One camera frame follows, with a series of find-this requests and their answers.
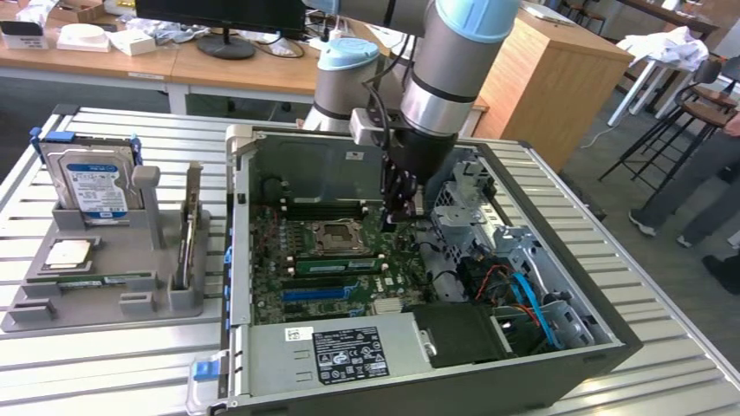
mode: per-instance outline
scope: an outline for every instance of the white cloth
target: white cloth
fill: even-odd
[[[616,46],[635,55],[631,65],[648,57],[688,71],[695,71],[710,57],[707,45],[703,41],[694,39],[690,28],[686,26],[667,33],[654,33],[647,36],[630,35]]]
[[[248,41],[268,43],[267,47],[274,54],[280,56],[296,56],[298,54],[291,49],[291,44],[280,34],[250,32],[248,30],[236,31],[240,36]]]

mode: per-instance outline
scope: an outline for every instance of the slotted metal surface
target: slotted metal surface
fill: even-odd
[[[214,214],[207,269],[212,298],[196,318],[0,333],[4,416],[184,413],[187,365],[200,354],[214,353],[219,343],[227,214],[223,138],[232,122],[98,108],[83,108],[63,120],[63,127],[78,133],[139,135],[146,163],[162,169],[163,209],[176,207],[184,195],[188,161],[204,162],[202,199]],[[554,407],[527,415],[740,414],[736,370],[544,162],[514,142],[492,142],[491,147],[646,343],[612,374],[588,380]],[[503,191],[498,197],[512,221],[524,224]],[[55,200],[48,173],[27,152],[0,187],[0,203],[7,201],[0,211],[0,317],[51,224]]]

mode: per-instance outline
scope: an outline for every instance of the gray holder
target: gray holder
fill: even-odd
[[[147,209],[130,211],[120,218],[119,224],[90,225],[83,212],[64,210],[56,205],[52,211],[55,223],[50,227],[12,307],[3,319],[3,331],[182,318],[203,312],[211,215],[202,210],[191,287],[187,290],[175,290],[171,281],[178,271],[182,211],[159,211],[154,192],[159,182],[159,169],[154,168],[155,171],[151,166],[138,166],[136,170],[140,168],[146,168],[144,175],[135,172],[135,183],[143,185]],[[84,265],[58,272],[43,270],[55,242],[70,239],[87,239],[92,242]],[[91,281],[98,279],[106,283],[94,289],[68,289],[59,286],[60,282],[66,283],[66,279],[76,282],[84,281],[86,277]]]

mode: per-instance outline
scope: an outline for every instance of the monitor stand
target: monitor stand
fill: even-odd
[[[252,57],[255,47],[238,37],[230,37],[230,30],[223,30],[223,35],[207,35],[198,39],[198,48],[207,55],[220,59],[239,60]]]

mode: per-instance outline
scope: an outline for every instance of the power supply label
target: power supply label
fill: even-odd
[[[315,332],[314,352],[324,385],[391,375],[378,327]]]

